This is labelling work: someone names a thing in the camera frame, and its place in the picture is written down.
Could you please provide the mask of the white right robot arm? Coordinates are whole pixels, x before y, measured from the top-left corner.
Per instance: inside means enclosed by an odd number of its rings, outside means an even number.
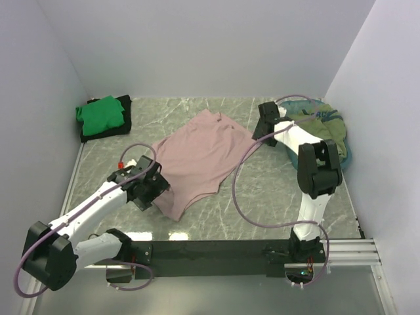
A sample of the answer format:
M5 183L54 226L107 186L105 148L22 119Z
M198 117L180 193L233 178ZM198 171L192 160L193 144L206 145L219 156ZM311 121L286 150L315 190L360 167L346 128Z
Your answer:
M323 140L305 131L296 121L281 116L278 105L258 105L259 120L253 139L275 147L279 142L297 155L297 182L302 191L298 221L291 229L288 254L297 262L319 253L318 225L326 206L343 181L339 153L334 140Z

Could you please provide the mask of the pink tank top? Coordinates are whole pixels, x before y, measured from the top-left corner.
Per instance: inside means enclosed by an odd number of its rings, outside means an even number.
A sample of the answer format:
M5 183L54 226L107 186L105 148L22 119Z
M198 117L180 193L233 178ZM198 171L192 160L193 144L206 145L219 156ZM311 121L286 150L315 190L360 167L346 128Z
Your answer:
M161 174L170 188L154 204L179 221L193 203L216 194L255 141L252 133L228 116L202 110L173 134L152 144Z

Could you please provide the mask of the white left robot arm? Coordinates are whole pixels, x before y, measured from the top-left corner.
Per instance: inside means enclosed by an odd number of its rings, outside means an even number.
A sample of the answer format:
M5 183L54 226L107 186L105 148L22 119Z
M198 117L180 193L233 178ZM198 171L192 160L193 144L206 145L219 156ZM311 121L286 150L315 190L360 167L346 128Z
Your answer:
M133 263L132 239L118 229L85 239L87 232L107 214L133 202L141 210L170 185L161 174L162 166L142 156L135 165L119 167L102 186L62 217L30 226L22 252L21 269L47 289L64 287L80 269L104 260Z

